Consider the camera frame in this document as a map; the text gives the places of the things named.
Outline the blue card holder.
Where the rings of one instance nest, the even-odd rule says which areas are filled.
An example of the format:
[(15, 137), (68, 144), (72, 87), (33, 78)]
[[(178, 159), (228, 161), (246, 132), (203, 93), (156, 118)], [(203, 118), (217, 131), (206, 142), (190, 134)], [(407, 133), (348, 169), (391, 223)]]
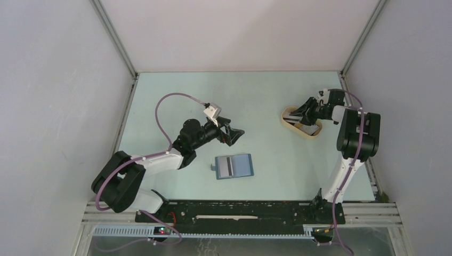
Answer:
[[(239, 154), (239, 155), (229, 155), (229, 156), (232, 158), (232, 164), (233, 164), (233, 177), (232, 178), (252, 177), (254, 175), (254, 168), (253, 168), (251, 154)], [(211, 165), (211, 170), (213, 172), (215, 172), (217, 180), (224, 180), (224, 179), (219, 179), (217, 177), (216, 158), (217, 157), (215, 157), (214, 164)]]

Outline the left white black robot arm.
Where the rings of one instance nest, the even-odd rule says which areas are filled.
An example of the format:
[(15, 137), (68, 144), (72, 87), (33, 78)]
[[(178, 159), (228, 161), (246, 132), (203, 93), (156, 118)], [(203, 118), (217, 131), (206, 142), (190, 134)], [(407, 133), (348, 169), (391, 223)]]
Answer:
[(230, 119), (219, 117), (217, 121), (215, 124), (209, 119), (201, 125), (197, 119), (186, 120), (168, 151), (147, 156), (131, 156), (124, 151), (114, 153), (91, 184), (96, 201), (106, 203), (105, 207), (98, 205), (98, 210), (146, 211), (155, 222), (166, 220), (167, 199), (144, 185), (158, 173), (187, 167), (196, 158), (196, 149), (212, 140), (231, 147), (245, 134), (244, 130), (232, 128)]

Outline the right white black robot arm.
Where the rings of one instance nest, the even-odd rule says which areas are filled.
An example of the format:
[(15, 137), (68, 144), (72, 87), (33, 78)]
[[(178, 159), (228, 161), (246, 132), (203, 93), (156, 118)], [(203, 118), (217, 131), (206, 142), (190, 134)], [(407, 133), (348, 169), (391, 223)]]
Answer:
[(320, 120), (340, 125), (336, 140), (338, 161), (326, 185), (313, 199), (310, 216), (323, 223), (343, 202), (343, 196), (357, 170), (376, 155), (380, 142), (381, 116), (365, 112), (362, 102), (347, 105), (344, 89), (324, 89), (316, 97), (310, 97), (298, 108), (286, 109), (281, 119), (307, 137), (315, 137), (321, 131)]

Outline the grey striped card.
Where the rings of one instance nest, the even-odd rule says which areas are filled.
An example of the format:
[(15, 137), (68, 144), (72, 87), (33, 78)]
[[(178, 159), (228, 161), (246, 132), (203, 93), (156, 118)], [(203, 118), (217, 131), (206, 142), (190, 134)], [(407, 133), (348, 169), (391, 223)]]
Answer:
[(217, 177), (226, 179), (233, 177), (233, 164), (230, 156), (221, 156), (216, 158)]

